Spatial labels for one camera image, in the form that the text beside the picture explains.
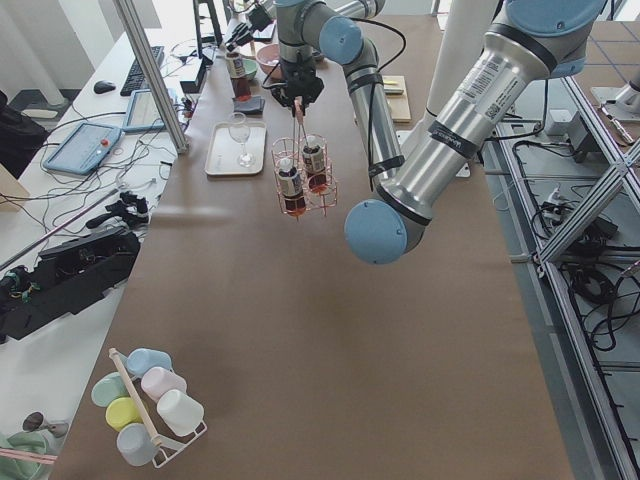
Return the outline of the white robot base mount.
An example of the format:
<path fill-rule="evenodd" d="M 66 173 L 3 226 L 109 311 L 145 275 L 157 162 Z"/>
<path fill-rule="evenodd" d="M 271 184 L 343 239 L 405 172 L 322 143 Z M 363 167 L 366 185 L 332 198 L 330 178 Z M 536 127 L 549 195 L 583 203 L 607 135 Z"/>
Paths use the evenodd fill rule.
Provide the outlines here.
<path fill-rule="evenodd" d="M 399 134 L 405 157 L 417 152 L 427 129 L 452 97 L 480 57 L 484 35 L 502 7 L 502 1 L 449 1 L 447 12 L 442 1 L 432 2 L 432 15 L 442 33 L 428 92 L 425 113 L 410 131 Z"/>

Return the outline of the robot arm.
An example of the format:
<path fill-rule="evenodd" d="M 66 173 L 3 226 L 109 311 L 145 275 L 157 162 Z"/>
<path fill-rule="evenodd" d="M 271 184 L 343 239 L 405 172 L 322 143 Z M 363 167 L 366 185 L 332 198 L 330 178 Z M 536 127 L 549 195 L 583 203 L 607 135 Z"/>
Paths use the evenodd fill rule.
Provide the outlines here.
<path fill-rule="evenodd" d="M 323 1 L 276 2 L 285 68 L 294 54 L 311 49 L 343 68 L 373 191 L 345 221 L 353 254 L 381 265 L 414 249 L 439 195 L 525 88 L 582 70 L 588 36 L 604 6 L 602 1 L 503 2 L 483 35 L 482 53 L 450 99 L 434 119 L 423 118 L 399 141 L 374 43 Z"/>

